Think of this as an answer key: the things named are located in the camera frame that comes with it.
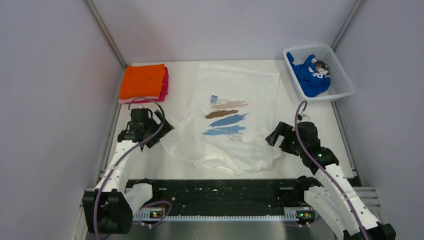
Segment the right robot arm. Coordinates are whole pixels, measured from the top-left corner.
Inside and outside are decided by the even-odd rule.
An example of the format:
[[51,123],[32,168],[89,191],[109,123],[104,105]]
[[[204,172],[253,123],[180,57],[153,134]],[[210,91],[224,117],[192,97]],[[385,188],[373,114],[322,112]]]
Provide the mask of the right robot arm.
[[364,204],[343,173],[336,155],[321,145],[318,129],[312,122],[294,126],[279,122],[266,137],[274,146],[300,157],[312,176],[299,177],[293,187],[293,200],[299,206],[312,207],[332,229],[338,240],[394,240],[396,231],[382,223]]

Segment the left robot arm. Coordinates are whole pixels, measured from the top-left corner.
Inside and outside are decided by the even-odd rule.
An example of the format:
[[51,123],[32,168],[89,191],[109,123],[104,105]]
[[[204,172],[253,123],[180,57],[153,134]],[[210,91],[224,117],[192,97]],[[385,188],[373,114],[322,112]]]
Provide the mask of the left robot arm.
[[130,121],[117,136],[113,158],[93,189],[86,189],[82,206],[88,232],[100,238],[129,233],[133,215],[143,204],[154,207],[160,193],[148,183],[127,189],[132,168],[144,148],[158,144],[174,127],[166,120],[163,108],[152,111],[134,108]]

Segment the white t-shirt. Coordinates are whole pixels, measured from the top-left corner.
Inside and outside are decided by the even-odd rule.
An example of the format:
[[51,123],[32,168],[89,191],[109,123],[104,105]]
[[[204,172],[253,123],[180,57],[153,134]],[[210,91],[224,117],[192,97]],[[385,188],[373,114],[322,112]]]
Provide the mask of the white t-shirt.
[[233,176],[269,170],[280,74],[200,63],[181,119],[160,141],[173,158]]

